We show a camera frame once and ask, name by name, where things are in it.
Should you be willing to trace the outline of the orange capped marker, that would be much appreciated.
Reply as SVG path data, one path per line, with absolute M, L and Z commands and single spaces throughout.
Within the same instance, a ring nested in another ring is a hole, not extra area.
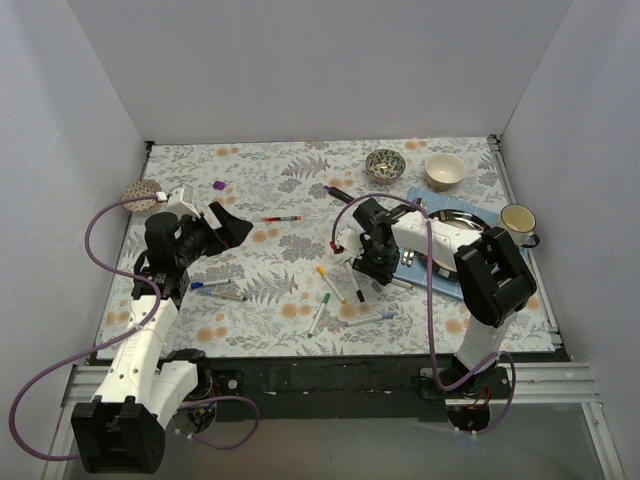
M 406 289 L 406 290 L 413 290 L 414 289 L 414 286 L 412 284 L 410 284 L 408 282 L 404 282 L 404 281 L 398 280 L 398 279 L 395 279 L 395 278 L 392 279 L 391 284 L 393 284 L 393 285 L 395 285 L 397 287 Z

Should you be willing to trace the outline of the red marker pen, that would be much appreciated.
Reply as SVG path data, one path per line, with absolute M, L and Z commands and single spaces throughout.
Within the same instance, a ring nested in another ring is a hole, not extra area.
M 270 216 L 270 217 L 262 217 L 259 219 L 261 222 L 289 222 L 289 221 L 300 221 L 302 220 L 302 216 L 299 215 L 291 215 L 291 216 Z

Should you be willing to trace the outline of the yellow capped marker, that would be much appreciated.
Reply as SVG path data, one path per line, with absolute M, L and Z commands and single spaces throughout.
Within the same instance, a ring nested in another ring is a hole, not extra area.
M 334 282 L 328 276 L 327 271 L 322 266 L 317 266 L 316 267 L 316 271 L 319 273 L 319 275 L 321 276 L 322 280 L 326 283 L 326 285 L 329 287 L 331 292 L 336 296 L 338 301 L 341 304 L 346 304 L 347 303 L 346 298 L 343 296 L 343 294 L 339 291 L 337 286 L 334 284 Z

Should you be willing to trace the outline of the green capped marker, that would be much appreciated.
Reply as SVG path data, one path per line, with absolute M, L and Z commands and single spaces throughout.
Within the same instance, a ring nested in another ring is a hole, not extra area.
M 326 306 L 327 306 L 330 298 L 331 298 L 331 294 L 330 293 L 326 293 L 324 295 L 322 301 L 320 302 L 319 307 L 318 307 L 317 311 L 315 312 L 315 314 L 313 316 L 312 323 L 311 323 L 311 325 L 310 325 L 310 327 L 309 327 L 309 329 L 307 331 L 307 337 L 308 338 L 312 338 L 314 336 L 315 330 L 316 330 L 316 328 L 318 326 L 318 323 L 319 323 L 321 317 L 324 314 L 324 311 L 326 310 Z

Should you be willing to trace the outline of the purple black highlighter pen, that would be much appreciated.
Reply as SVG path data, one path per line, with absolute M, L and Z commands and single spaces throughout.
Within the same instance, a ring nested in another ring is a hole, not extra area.
M 342 191 L 341 189 L 339 189 L 337 187 L 325 185 L 324 189 L 327 191 L 327 193 L 331 197 L 333 197 L 333 198 L 335 198 L 337 200 L 340 200 L 341 202 L 351 203 L 354 200 L 354 198 L 351 195 L 347 194 L 346 192 Z

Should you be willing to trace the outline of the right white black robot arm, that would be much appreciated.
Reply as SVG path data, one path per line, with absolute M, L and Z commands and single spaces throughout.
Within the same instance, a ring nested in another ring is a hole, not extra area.
M 475 397 L 489 384 L 489 372 L 512 317 L 526 306 L 537 284 L 511 236 L 502 228 L 472 232 L 431 219 L 426 210 L 401 197 L 370 193 L 351 201 L 363 232 L 347 250 L 353 267 L 381 285 L 394 279 L 401 248 L 455 268 L 470 320 L 463 342 L 445 370 L 432 382 L 443 392 Z

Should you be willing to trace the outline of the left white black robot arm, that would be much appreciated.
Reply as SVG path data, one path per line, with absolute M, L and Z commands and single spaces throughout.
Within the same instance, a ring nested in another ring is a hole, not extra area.
M 71 418 L 80 458 L 89 473 L 158 470 L 165 429 L 186 398 L 205 398 L 213 386 L 204 354 L 185 350 L 160 359 L 165 337 L 187 291 L 188 268 L 202 256 L 240 246 L 253 228 L 219 203 L 209 206 L 213 228 L 192 208 L 167 209 L 145 222 L 145 250 L 133 270 L 129 320 L 109 372 L 92 399 L 75 405 Z

